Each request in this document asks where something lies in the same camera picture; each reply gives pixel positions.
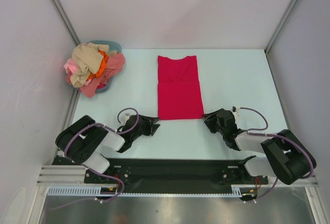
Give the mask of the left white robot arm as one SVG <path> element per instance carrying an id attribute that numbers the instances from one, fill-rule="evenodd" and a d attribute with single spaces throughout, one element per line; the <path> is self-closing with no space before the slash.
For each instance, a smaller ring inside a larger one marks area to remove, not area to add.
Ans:
<path id="1" fill-rule="evenodd" d="M 127 116 L 125 124 L 116 132 L 85 115 L 62 131 L 55 144 L 67 159 L 96 171 L 96 177 L 107 183 L 113 179 L 114 170 L 101 149 L 124 153 L 141 136 L 153 136 L 160 127 L 159 121 L 159 117 Z"/>

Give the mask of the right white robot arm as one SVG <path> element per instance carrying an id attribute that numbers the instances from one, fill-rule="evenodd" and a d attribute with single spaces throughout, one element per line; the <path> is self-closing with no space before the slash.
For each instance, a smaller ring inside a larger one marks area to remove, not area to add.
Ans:
<path id="1" fill-rule="evenodd" d="M 263 128 L 241 129 L 236 123 L 239 111 L 236 107 L 221 108 L 204 114 L 202 119 L 213 134 L 222 136 L 229 148 L 264 154 L 264 157 L 252 156 L 243 162 L 238 170 L 241 182 L 251 183 L 257 176 L 268 176 L 290 185 L 314 174 L 316 160 L 291 130 L 267 133 L 268 123 Z"/>

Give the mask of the magenta red t-shirt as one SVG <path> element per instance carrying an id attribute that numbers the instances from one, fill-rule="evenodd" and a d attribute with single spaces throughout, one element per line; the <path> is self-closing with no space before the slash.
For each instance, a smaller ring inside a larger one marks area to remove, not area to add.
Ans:
<path id="1" fill-rule="evenodd" d="M 161 120 L 200 119 L 204 114 L 197 57 L 158 56 L 158 117 Z"/>

